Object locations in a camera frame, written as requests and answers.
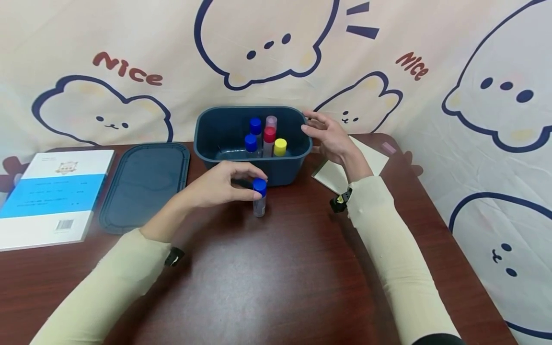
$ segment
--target cloth backdrop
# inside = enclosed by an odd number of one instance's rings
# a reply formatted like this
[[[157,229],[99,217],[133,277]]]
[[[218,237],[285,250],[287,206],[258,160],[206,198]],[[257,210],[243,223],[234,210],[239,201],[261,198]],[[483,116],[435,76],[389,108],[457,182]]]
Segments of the cloth backdrop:
[[[411,151],[518,342],[552,344],[550,18],[552,0],[3,0],[1,200],[36,152],[190,141],[218,105],[316,109]]]

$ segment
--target brown table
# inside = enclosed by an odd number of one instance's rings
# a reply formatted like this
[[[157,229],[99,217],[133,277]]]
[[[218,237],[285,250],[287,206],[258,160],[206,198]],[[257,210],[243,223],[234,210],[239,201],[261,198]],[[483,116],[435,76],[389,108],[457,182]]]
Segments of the brown table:
[[[398,148],[384,134],[356,137],[378,151],[384,141]],[[186,146],[191,182],[205,167]],[[112,147],[108,182],[129,147]],[[398,344],[360,237],[345,214],[331,212],[332,192],[311,178],[321,161],[310,155],[292,185],[270,189],[263,218],[249,203],[192,213],[174,242],[187,255],[163,272],[106,343]],[[463,339],[516,344],[401,151],[381,175]],[[94,219],[82,243],[0,253],[0,344],[28,344],[117,240]]]

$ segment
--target black watch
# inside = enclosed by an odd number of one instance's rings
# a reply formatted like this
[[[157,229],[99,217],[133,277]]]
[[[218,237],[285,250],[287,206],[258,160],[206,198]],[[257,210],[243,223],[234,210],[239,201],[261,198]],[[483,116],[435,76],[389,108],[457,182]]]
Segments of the black watch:
[[[174,267],[184,257],[184,252],[177,247],[172,247],[169,256],[165,259],[165,266]]]
[[[351,198],[352,193],[353,189],[349,187],[349,189],[347,189],[345,193],[330,200],[330,207],[332,208],[334,213],[341,213],[345,211],[345,209],[347,208],[347,201],[349,201],[349,199]]]

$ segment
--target yellow cap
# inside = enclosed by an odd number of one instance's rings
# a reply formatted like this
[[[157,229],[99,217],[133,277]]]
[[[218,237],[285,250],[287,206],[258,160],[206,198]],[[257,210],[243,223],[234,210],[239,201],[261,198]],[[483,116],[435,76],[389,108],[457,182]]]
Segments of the yellow cap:
[[[274,142],[274,155],[276,157],[283,157],[285,155],[285,149],[288,146],[288,142],[284,139],[276,139]]]

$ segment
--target blue cap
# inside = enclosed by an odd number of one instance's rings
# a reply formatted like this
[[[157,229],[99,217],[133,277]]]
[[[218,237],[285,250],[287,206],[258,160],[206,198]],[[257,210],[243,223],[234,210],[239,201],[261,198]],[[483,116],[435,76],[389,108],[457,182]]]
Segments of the blue cap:
[[[253,134],[248,134],[245,136],[245,149],[247,152],[257,151],[257,137]]]
[[[256,178],[253,180],[253,190],[259,192],[263,198],[267,195],[267,182],[262,178]]]
[[[253,135],[259,135],[263,131],[261,127],[261,119],[260,118],[252,118],[249,120],[249,132]]]

